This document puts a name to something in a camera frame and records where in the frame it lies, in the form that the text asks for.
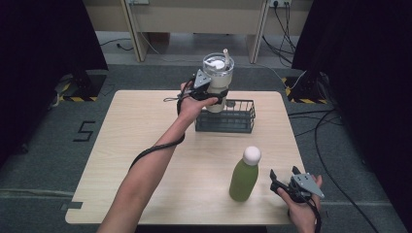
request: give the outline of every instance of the metal wire basket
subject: metal wire basket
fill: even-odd
[[[227,99],[224,110],[214,114],[202,110],[195,122],[201,132],[251,133],[255,124],[253,100]]]

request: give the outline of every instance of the hand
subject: hand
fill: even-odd
[[[322,176],[315,178],[315,176],[312,175],[312,178],[318,185],[318,187],[322,186]],[[297,227],[297,231],[299,233],[315,232],[316,217],[312,209],[306,203],[295,203],[283,188],[279,187],[277,191],[279,193],[279,196],[281,196],[288,205],[291,221]],[[321,208],[320,197],[313,194],[312,199],[319,210]]]
[[[197,101],[189,97],[188,95],[185,95],[184,100],[182,101],[179,117],[182,117],[184,120],[192,123],[197,118],[197,116],[199,116],[203,107],[213,105],[216,102],[218,102],[218,98],[216,97]]]

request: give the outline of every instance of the white desk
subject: white desk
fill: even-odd
[[[118,91],[96,139],[69,209],[69,223],[100,223],[137,154],[150,147],[176,117],[179,91]],[[267,91],[229,91],[229,99],[255,101],[251,134],[195,132],[176,148],[163,180],[140,224],[289,224],[287,206],[270,191],[270,169],[288,182],[292,166],[304,171],[281,95]],[[245,203],[228,194],[231,175],[247,146],[261,149],[259,177]]]
[[[244,34],[250,61],[256,62],[267,0],[150,0],[132,6],[121,1],[138,61],[145,60],[149,47],[146,32],[183,32]]]

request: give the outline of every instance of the wooden table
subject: wooden table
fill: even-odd
[[[113,99],[73,197],[69,223],[100,223],[135,158],[149,148],[176,118],[178,90],[121,90]],[[140,224],[273,225],[290,224],[283,200],[270,191],[270,169],[287,183],[292,166],[304,171],[281,95],[268,91],[229,91],[228,99],[254,100],[251,134],[196,132],[194,124],[175,150],[166,174],[143,212]],[[228,189],[236,163],[247,146],[262,152],[251,197],[233,201]]]

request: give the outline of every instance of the yellow black hazard tape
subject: yellow black hazard tape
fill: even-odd
[[[292,86],[287,85],[287,78],[282,78],[282,82],[286,85],[286,95],[288,96],[288,100],[293,103],[302,103],[302,104],[326,104],[327,101],[324,97],[322,97],[322,93],[317,93],[317,95],[312,96],[302,96],[298,91],[293,91]]]
[[[67,90],[69,89],[71,83],[66,84],[60,94],[59,101],[71,101],[71,102],[85,102],[85,101],[96,101],[97,96],[76,96],[76,92],[69,94]]]
[[[97,97],[60,96],[60,101],[85,102],[96,100]]]

